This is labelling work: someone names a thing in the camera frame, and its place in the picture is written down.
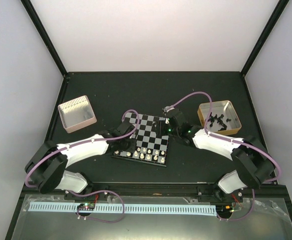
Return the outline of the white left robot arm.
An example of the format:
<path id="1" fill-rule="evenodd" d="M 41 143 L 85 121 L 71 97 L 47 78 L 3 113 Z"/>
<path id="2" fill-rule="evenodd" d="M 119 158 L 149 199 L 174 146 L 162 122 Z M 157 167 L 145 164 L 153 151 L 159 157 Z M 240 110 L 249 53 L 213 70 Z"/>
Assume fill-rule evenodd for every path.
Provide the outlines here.
<path id="1" fill-rule="evenodd" d="M 83 200 L 89 199 L 93 194 L 93 187 L 88 184 L 87 177 L 66 169 L 90 157 L 130 148 L 134 145 L 131 135 L 137 127 L 138 125 L 124 121 L 117 128 L 101 131 L 79 141 L 61 144 L 51 140 L 44 142 L 24 168 L 25 185 L 36 188 L 41 194 L 67 190 L 76 193 Z"/>

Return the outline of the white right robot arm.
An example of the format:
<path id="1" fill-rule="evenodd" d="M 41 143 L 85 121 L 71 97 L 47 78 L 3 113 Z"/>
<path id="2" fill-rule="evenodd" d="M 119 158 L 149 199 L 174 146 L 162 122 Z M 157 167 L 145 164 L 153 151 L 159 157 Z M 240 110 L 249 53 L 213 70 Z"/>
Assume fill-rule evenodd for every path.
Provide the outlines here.
<path id="1" fill-rule="evenodd" d="M 165 118 L 154 123 L 154 129 L 157 136 L 170 136 L 183 145 L 216 153 L 233 162 L 235 169 L 223 175 L 213 188 L 213 196 L 220 202 L 236 190 L 260 188 L 270 180 L 276 168 L 256 138 L 234 138 L 210 132 L 200 125 L 190 124 L 177 108 L 167 109 Z"/>

